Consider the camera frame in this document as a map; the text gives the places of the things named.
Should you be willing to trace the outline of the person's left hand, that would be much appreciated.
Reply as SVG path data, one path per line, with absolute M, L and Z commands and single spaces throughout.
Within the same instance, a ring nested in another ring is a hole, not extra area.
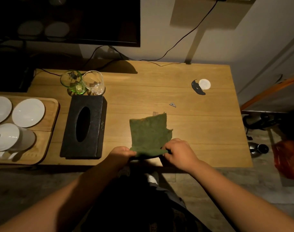
M 112 164 L 116 169 L 123 168 L 132 157 L 126 156 L 126 151 L 130 148 L 125 146 L 115 147 L 107 156 L 108 162 Z

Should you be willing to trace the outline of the person's right hand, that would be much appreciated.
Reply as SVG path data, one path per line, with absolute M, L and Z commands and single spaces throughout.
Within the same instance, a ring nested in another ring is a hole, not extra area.
M 165 159 L 178 169 L 187 172 L 188 174 L 193 173 L 195 167 L 198 166 L 199 159 L 190 145 L 184 140 L 178 138 L 172 139 L 164 144 L 161 149 L 171 150 L 172 156 Z

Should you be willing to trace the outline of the green cleaning cloth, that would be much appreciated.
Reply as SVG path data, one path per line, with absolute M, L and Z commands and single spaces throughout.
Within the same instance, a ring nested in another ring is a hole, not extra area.
M 134 160 L 146 160 L 170 153 L 162 147 L 172 139 L 172 129 L 167 128 L 167 114 L 162 113 L 141 119 L 130 119 Z

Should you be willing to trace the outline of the person's left forearm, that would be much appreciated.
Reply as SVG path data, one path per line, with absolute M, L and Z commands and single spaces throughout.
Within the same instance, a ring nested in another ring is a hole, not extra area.
M 72 231 L 127 160 L 108 160 L 0 226 L 0 232 Z

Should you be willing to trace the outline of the person's right forearm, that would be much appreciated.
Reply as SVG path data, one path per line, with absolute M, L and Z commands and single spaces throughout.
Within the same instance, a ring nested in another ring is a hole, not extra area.
M 240 232 L 294 232 L 294 219 L 267 201 L 231 182 L 200 160 L 187 172 L 217 202 Z

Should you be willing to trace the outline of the person's white shoe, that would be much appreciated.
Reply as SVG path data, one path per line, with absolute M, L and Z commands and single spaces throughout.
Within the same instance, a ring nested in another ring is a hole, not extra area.
M 145 173 L 148 183 L 159 185 L 159 174 L 157 172 L 152 172 L 151 174 Z
M 130 167 L 129 166 L 124 166 L 121 170 L 119 170 L 118 178 L 129 177 L 130 173 L 131 173 Z

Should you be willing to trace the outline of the person's dark trousers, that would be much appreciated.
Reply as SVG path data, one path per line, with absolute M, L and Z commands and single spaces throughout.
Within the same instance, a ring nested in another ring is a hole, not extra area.
M 144 174 L 114 178 L 96 199 L 81 232 L 212 232 L 182 198 Z

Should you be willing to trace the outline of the black tissue box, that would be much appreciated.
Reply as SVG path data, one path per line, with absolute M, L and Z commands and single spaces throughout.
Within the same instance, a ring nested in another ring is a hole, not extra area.
M 71 98 L 60 157 L 97 160 L 102 157 L 107 101 L 104 96 Z

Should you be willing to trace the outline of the clear drinking glass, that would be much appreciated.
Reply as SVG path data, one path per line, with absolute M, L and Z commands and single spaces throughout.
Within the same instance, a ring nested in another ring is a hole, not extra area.
M 105 93 L 103 75 L 99 71 L 90 70 L 83 74 L 82 82 L 89 95 L 102 96 Z

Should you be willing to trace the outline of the green drinking glass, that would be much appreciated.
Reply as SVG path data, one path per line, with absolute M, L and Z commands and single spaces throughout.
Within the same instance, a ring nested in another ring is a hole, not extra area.
M 87 88 L 82 82 L 82 75 L 78 70 L 68 70 L 60 77 L 61 84 L 67 88 L 69 95 L 83 95 Z

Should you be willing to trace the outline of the wooden serving tray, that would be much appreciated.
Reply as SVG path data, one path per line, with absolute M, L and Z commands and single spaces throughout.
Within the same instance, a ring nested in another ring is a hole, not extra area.
M 44 159 L 50 144 L 60 105 L 53 98 L 36 97 L 36 99 L 43 102 L 45 114 L 38 124 L 28 128 L 36 135 L 35 143 L 28 150 L 16 154 L 11 160 L 8 159 L 11 154 L 6 152 L 4 158 L 0 159 L 0 165 L 35 165 Z

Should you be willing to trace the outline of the red plastic bag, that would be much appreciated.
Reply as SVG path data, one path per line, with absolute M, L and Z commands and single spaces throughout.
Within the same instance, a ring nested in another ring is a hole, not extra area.
M 274 165 L 287 179 L 294 180 L 294 140 L 282 140 L 272 145 Z

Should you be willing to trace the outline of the white lidded mug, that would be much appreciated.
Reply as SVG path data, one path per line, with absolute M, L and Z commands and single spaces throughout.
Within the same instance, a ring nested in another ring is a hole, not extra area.
M 19 152 L 33 146 L 36 135 L 33 131 L 6 123 L 0 125 L 0 159 L 12 160 Z

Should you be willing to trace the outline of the black set-top box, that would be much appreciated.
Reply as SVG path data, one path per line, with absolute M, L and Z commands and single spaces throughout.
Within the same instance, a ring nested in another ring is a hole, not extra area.
M 36 69 L 31 66 L 0 66 L 0 92 L 26 93 Z

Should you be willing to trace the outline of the black television screen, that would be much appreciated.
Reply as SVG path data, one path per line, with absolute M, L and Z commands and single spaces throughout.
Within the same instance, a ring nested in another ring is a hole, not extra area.
M 140 0 L 0 0 L 0 39 L 140 47 Z

